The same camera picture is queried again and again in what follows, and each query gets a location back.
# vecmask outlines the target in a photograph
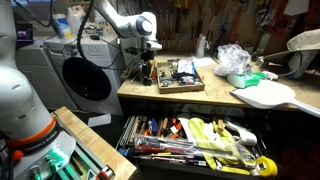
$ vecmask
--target green object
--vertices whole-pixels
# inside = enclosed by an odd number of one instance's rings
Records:
[[[228,75],[227,80],[233,86],[243,89],[249,86],[257,86],[261,78],[265,78],[263,73],[232,74]]]

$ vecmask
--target bottle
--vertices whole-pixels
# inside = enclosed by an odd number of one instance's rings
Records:
[[[97,10],[94,11],[94,15],[95,15],[94,20],[96,23],[97,34],[99,36],[105,36],[108,33],[107,23],[106,23],[105,19],[102,17],[102,15]]]
[[[83,8],[81,5],[75,6],[76,10],[80,13],[82,20],[84,18],[84,16],[86,15],[86,13],[84,12]]]
[[[206,36],[200,35],[197,43],[197,50],[196,50],[197,58],[204,57],[206,44],[207,44]]]
[[[76,10],[75,7],[72,7],[72,8],[69,7],[67,19],[68,19],[68,23],[70,25],[71,31],[74,34],[77,34],[83,20],[82,14],[78,10]]]
[[[66,15],[64,14],[53,14],[52,15],[54,25],[59,31],[60,38],[72,37],[72,31],[67,21]]]

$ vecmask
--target tool wall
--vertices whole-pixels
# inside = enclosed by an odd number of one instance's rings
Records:
[[[263,34],[272,31],[272,36],[263,53],[271,54],[287,50],[286,42],[294,35],[303,32],[303,29],[295,31],[293,27],[304,26],[305,22],[301,19],[304,20],[307,13],[295,16],[283,15],[289,1],[150,0],[140,1],[140,11],[150,10],[156,15],[157,37],[163,45],[163,50],[194,52],[200,33],[207,36],[209,42],[211,41],[207,53],[213,53],[218,45],[229,43],[238,43],[243,48],[253,47],[255,51]],[[273,10],[274,17],[269,17],[268,28],[261,31],[258,30],[256,21],[257,12],[263,7],[270,12]],[[180,26],[177,31],[179,24],[177,16],[180,13]]]

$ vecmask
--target wooden board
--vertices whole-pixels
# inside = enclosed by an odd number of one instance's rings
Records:
[[[66,107],[54,112],[62,123],[80,139],[103,163],[113,169],[119,180],[133,178],[137,168]]]

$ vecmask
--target cable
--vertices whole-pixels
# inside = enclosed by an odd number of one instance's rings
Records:
[[[4,151],[6,148],[7,148],[7,145],[3,146],[3,148],[0,149],[0,153],[1,153],[2,151]]]
[[[100,38],[100,40],[103,41],[103,42],[106,42],[106,43],[108,43],[109,45],[113,46],[114,48],[120,50],[120,48],[117,47],[116,45],[114,45],[114,44],[112,44],[112,43],[110,43],[110,42],[108,42],[108,41],[106,41],[106,40],[104,40],[104,39],[102,39],[102,38]]]
[[[300,65],[299,65],[299,67],[298,67],[296,70],[291,71],[291,72],[288,72],[288,73],[284,73],[284,74],[277,74],[277,75],[278,75],[279,77],[280,77],[280,76],[288,76],[288,75],[291,75],[291,74],[297,72],[297,71],[299,70],[299,68],[301,67],[301,65],[302,65],[303,56],[302,56],[301,51],[299,51],[299,55],[300,55]]]
[[[117,56],[114,58],[114,60],[111,62],[111,64],[109,65],[109,66],[107,66],[107,67],[105,67],[105,66],[98,66],[98,67],[100,67],[101,69],[110,69],[110,67],[117,61],[117,58],[118,58],[118,56],[121,54],[121,51],[120,52],[118,52],[118,54],[117,54]]]
[[[50,0],[50,6],[49,6],[49,22],[48,24],[43,24],[37,17],[36,15],[31,12],[27,7],[23,6],[22,4],[20,4],[17,0],[13,0],[13,2],[15,2],[17,4],[17,6],[19,8],[22,8],[24,10],[24,12],[26,14],[29,14],[29,17],[33,20],[35,20],[37,23],[39,23],[41,26],[44,26],[44,27],[50,27],[53,23],[53,18],[52,18],[52,11],[53,11],[53,0]]]
[[[135,67],[137,67],[137,66],[135,66],[135,65],[133,64],[133,62],[135,62],[135,59],[136,59],[137,57],[139,57],[141,54],[146,53],[146,52],[147,52],[147,51],[142,51],[141,53],[137,54],[136,56],[134,56],[134,57],[132,58],[131,62],[126,66],[125,70],[124,70],[123,73],[121,74],[121,78],[122,78],[122,79],[127,79],[127,78],[131,75],[133,69],[134,69]]]
[[[78,31],[78,34],[77,34],[77,48],[79,50],[79,53],[80,53],[81,57],[86,61],[88,61],[88,59],[84,55],[82,47],[81,47],[81,36],[82,36],[82,32],[83,32],[84,26],[86,25],[86,22],[89,19],[89,14],[92,11],[93,4],[94,4],[94,0],[91,0],[90,4],[89,4],[89,7],[88,7],[88,10],[87,10],[87,13],[86,13],[86,15],[84,16],[84,18],[83,18],[83,20],[81,22],[81,25],[80,25],[80,28],[79,28],[79,31]]]
[[[70,44],[74,43],[76,40],[77,40],[77,39],[74,39],[73,41],[71,41],[71,42],[69,42],[68,44],[66,44],[66,45],[63,46],[63,48],[62,48],[62,50],[61,50],[61,54],[62,54],[62,56],[63,56],[63,60],[66,60],[66,57],[65,57],[64,54],[63,54],[64,49],[65,49],[67,46],[69,46]]]

